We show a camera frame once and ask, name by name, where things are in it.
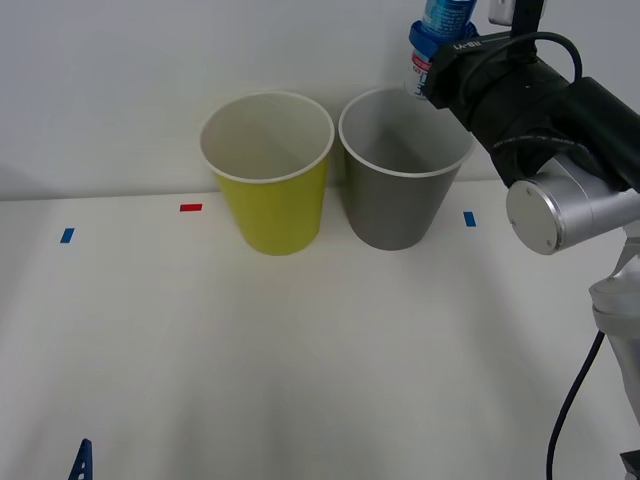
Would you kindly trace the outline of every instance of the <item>black cable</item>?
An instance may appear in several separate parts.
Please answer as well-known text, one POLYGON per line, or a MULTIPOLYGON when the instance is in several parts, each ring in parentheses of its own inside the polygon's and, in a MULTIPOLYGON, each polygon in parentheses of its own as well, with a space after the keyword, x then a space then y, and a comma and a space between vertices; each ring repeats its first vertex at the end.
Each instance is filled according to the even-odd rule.
POLYGON ((512 47, 513 45, 517 45, 523 42, 528 42, 531 40, 547 40, 549 42, 554 42, 559 45, 562 45, 569 52, 569 54, 571 55, 571 59, 573 60, 573 66, 575 69, 573 81, 575 82, 576 80, 579 80, 580 78, 582 78, 582 58, 580 57, 580 52, 578 51, 578 48, 573 44, 571 40, 569 40, 567 37, 563 37, 562 35, 559 35, 557 33, 551 33, 551 32, 527 33, 525 35, 520 35, 518 37, 510 39, 508 42, 503 43, 499 47, 494 48, 493 50, 490 50, 489 52, 485 53, 480 58, 478 63, 476 63, 471 68, 471 70, 469 70, 469 73, 467 73, 467 75, 462 79, 462 82, 460 82, 460 90, 459 90, 460 104, 465 105, 467 103, 467 90, 469 89, 469 82, 471 78, 473 78, 478 73, 478 71, 485 66, 485 64, 489 60, 491 60, 493 57, 498 55, 500 52, 503 52, 509 47, 512 47))
POLYGON ((591 350, 589 350, 589 354, 580 369, 580 373, 578 373, 573 385, 571 385, 567 398, 565 398, 564 403, 562 404, 560 414, 558 415, 556 424, 553 427, 553 432, 551 433, 551 438, 549 439, 549 449, 547 450, 547 480, 553 480, 553 457, 556 453, 556 444, 558 443, 560 430, 562 430, 562 426, 564 425, 564 421, 567 419, 567 414, 569 413, 571 404, 575 400, 576 394, 578 393, 580 386, 582 386, 582 382, 584 382, 591 365, 593 365, 593 361, 596 359, 596 355, 598 355, 598 350, 600 350, 600 345, 602 345, 603 340, 604 333, 598 332, 596 339, 593 341, 593 345, 591 346, 591 350))

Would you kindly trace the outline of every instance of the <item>blue tape marker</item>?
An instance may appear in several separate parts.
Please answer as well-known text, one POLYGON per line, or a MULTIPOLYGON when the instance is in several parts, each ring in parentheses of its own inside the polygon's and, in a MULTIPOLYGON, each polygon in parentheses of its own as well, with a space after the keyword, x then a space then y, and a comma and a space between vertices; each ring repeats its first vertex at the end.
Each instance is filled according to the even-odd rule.
POLYGON ((75 228, 65 228, 60 243, 71 243, 71 237, 73 237, 75 230, 75 228))
POLYGON ((473 212, 464 212, 464 221, 467 227, 475 227, 476 219, 473 217, 473 212))

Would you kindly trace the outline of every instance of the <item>cup rim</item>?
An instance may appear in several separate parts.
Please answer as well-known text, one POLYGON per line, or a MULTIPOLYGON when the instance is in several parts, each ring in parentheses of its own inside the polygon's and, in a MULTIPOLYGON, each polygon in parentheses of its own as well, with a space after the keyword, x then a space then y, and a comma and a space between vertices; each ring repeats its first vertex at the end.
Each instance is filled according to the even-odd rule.
POLYGON ((342 126, 344 123, 344 118, 347 114, 347 112, 349 111, 349 109, 351 109, 357 102, 359 102, 360 100, 362 100, 365 97, 368 97, 369 95, 373 95, 375 93, 379 93, 379 92, 383 92, 383 91, 391 91, 391 90, 402 90, 404 91, 404 88, 401 86, 385 86, 385 87, 380 87, 380 88, 375 88, 373 90, 369 90, 361 95, 358 95, 356 98, 354 98, 353 100, 351 100, 346 107, 344 107, 344 110, 342 110, 342 113, 340 114, 340 120, 338 120, 338 135, 340 136, 340 141, 342 142, 342 145, 344 146, 344 148, 347 150, 347 152, 349 152, 349 154, 355 158, 357 161, 359 161, 361 164, 363 164, 366 167, 369 167, 373 170, 376 170, 380 173, 384 173, 385 175, 391 175, 394 177, 401 177, 401 178, 429 178, 429 177, 437 177, 439 175, 443 175, 445 173, 451 172, 453 170, 455 170, 456 168, 460 168, 460 166, 467 161, 467 159, 472 155, 473 152, 473 135, 471 135, 469 133, 469 137, 471 137, 471 142, 469 144, 469 149, 467 150, 467 153, 465 153, 460 160, 458 160, 457 162, 449 165, 448 167, 445 168, 441 168, 440 170, 434 170, 431 172, 424 172, 424 173, 407 173, 407 172, 398 172, 395 170, 389 170, 383 167, 379 167, 367 160, 365 160, 364 158, 362 158, 360 155, 358 155, 353 148, 351 148, 351 146, 349 145, 349 143, 345 140, 344 138, 344 132, 342 131, 342 126))
POLYGON ((203 161, 204 161, 205 165, 207 165, 213 171, 213 173, 215 173, 217 175, 220 175, 221 177, 227 178, 229 180, 233 180, 234 182, 249 183, 249 184, 254 184, 254 185, 265 185, 265 184, 269 184, 269 183, 279 183, 279 182, 283 182, 285 180, 290 180, 292 178, 299 177, 300 175, 303 175, 303 174, 307 173, 309 170, 312 170, 314 167, 316 167, 324 158, 326 158, 326 156, 331 151, 331 147, 333 147, 333 142, 335 141, 335 136, 336 136, 336 131, 335 130, 336 130, 336 127, 335 127, 335 125, 333 123, 333 120, 331 119, 331 115, 329 115, 329 113, 325 110, 325 108, 322 105, 320 105, 315 100, 311 100, 309 97, 305 97, 304 95, 300 95, 299 93, 285 92, 285 91, 281 91, 281 90, 268 90, 268 91, 265 91, 265 92, 253 92, 253 93, 241 95, 241 96, 236 97, 236 98, 234 98, 234 99, 232 99, 232 100, 230 100, 228 102, 225 102, 224 104, 220 105, 213 112, 213 114, 207 119, 207 121, 205 122, 204 126, 200 130, 200 152, 202 153, 202 158, 203 158, 203 161), (226 172, 223 172, 218 167, 214 166, 207 159, 206 155, 204 154, 204 149, 202 148, 202 143, 203 143, 203 136, 204 136, 205 130, 209 126, 209 123, 216 116, 216 114, 218 112, 220 112, 221 110, 223 110, 224 108, 226 108, 226 107, 228 107, 230 105, 233 105, 234 103, 240 102, 241 100, 245 100, 245 99, 250 98, 250 97, 262 96, 262 95, 279 95, 279 96, 283 96, 283 97, 297 98, 299 100, 302 100, 302 101, 304 101, 304 102, 306 102, 306 103, 308 103, 310 105, 313 105, 314 107, 318 108, 320 110, 320 112, 324 115, 324 117, 327 119, 327 122, 329 123, 329 141, 327 142, 327 146, 325 147, 324 151, 320 154, 320 156, 318 158, 316 158, 313 162, 311 162, 309 165, 307 165, 306 167, 301 168, 300 170, 296 170, 295 172, 289 173, 287 175, 283 175, 281 177, 274 177, 274 178, 243 178, 243 177, 236 177, 235 175, 231 175, 231 174, 228 174, 226 172))

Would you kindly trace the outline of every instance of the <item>bottle label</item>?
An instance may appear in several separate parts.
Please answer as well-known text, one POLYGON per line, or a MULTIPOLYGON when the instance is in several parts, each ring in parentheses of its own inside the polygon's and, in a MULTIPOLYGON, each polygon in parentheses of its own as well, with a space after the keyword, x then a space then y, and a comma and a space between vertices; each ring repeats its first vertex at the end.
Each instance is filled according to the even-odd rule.
POLYGON ((422 93, 422 88, 427 83, 427 75, 431 69, 431 64, 420 58, 416 52, 411 56, 411 63, 407 77, 405 78, 404 88, 410 95, 414 97, 426 99, 422 93))

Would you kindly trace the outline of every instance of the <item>white wall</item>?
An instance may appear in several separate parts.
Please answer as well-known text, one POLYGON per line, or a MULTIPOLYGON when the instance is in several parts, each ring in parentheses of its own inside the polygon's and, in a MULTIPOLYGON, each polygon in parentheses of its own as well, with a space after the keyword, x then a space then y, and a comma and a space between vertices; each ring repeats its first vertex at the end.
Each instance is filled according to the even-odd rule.
MULTIPOLYGON (((638 0, 548 0, 542 29, 640 111, 638 0)), ((401 80, 423 0, 7 0, 0 16, 0 198, 207 191, 200 126, 283 88, 334 117, 401 80)), ((488 0, 475 20, 483 32, 488 0)), ((571 75, 567 55, 545 60, 571 75)), ((481 151, 461 178, 493 176, 481 151)))

